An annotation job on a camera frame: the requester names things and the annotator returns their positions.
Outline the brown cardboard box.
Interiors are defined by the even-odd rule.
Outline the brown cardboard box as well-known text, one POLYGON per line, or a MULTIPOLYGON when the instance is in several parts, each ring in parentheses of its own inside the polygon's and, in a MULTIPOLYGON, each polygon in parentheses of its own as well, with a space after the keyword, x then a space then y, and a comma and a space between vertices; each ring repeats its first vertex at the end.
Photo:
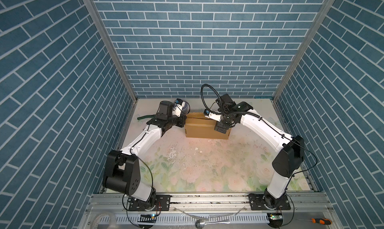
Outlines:
POLYGON ((187 115, 184 129, 187 138, 228 140, 231 129, 224 134, 215 131, 215 126, 215 120, 206 118, 202 112, 193 112, 187 115))

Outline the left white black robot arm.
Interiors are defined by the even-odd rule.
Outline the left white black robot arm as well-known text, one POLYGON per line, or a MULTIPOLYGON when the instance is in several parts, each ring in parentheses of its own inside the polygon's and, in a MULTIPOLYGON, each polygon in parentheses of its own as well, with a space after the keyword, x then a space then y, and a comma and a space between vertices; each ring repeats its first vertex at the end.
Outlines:
POLYGON ((183 128, 189 103, 176 99, 174 102, 161 101, 156 115, 147 122, 142 133, 127 147, 112 150, 105 163, 103 187, 123 193, 137 200, 149 203, 156 201, 156 190, 141 182, 141 156, 172 127, 183 128))

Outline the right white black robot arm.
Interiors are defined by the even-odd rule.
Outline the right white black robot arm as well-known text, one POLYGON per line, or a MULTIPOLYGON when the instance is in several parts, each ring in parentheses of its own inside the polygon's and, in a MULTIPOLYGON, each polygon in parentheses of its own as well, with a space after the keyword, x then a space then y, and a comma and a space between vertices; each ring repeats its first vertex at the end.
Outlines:
POLYGON ((279 130, 259 115, 250 104, 246 102, 237 104, 228 94, 216 99, 216 103, 219 106, 217 112, 205 111, 207 117, 216 121, 216 131, 225 133, 236 124, 242 124, 258 134, 277 153, 272 161, 274 173, 265 190, 265 199, 279 200, 285 194, 292 176, 304 161, 304 139, 279 130))

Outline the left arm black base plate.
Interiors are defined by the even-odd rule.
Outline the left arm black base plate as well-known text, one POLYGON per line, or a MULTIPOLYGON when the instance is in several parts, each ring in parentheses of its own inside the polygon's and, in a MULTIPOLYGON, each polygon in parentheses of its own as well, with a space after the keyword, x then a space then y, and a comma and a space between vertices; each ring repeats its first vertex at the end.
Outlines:
POLYGON ((128 199, 128 210, 129 211, 155 211, 156 206, 161 207, 161 211, 169 211, 171 203, 171 195, 156 195, 151 196, 147 201, 134 199, 130 197, 128 199))

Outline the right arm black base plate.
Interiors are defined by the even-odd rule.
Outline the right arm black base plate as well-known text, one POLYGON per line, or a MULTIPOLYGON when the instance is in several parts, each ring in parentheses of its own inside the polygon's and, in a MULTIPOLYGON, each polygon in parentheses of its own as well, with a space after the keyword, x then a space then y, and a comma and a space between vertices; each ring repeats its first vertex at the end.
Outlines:
POLYGON ((252 211, 263 210, 291 210, 291 205, 286 194, 283 194, 280 198, 275 199, 273 196, 264 194, 248 194, 250 207, 252 211))

